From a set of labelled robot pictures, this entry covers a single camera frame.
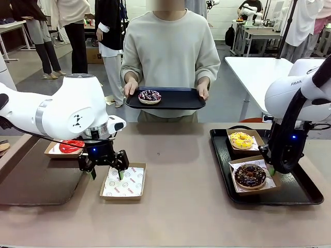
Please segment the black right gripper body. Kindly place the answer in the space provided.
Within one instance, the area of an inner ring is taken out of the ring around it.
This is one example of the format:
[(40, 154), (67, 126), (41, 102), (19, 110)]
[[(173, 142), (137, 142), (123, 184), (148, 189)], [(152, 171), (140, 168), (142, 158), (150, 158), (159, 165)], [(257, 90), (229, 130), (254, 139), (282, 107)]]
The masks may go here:
[(294, 162), (299, 161), (304, 156), (303, 150), (305, 147), (308, 132), (313, 129), (311, 121), (297, 121), (294, 130), (290, 133), (286, 142), (284, 151), (284, 161)]

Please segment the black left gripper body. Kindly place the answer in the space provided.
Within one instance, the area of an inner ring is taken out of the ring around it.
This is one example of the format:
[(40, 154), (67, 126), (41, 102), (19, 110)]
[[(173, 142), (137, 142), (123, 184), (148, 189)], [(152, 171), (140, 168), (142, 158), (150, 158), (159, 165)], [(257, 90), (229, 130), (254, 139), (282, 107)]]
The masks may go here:
[(115, 160), (112, 141), (85, 143), (85, 148), (93, 165), (111, 165)]

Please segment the person's right hand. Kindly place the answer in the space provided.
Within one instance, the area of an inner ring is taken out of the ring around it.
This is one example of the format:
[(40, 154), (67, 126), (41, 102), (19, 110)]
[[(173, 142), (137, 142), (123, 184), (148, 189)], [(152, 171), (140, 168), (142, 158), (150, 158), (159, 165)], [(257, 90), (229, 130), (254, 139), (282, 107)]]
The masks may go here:
[(135, 81), (135, 80), (129, 81), (128, 83), (126, 83), (126, 85), (124, 87), (125, 96), (126, 97), (132, 96), (137, 88), (138, 88), (137, 81)]

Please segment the person's left hand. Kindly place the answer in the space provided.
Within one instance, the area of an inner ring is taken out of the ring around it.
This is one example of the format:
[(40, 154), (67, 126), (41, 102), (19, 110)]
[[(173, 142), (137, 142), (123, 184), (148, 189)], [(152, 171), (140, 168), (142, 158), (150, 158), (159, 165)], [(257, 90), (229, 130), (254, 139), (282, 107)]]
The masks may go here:
[(203, 100), (208, 100), (209, 98), (208, 85), (209, 83), (203, 82), (197, 86), (199, 97), (201, 97)]

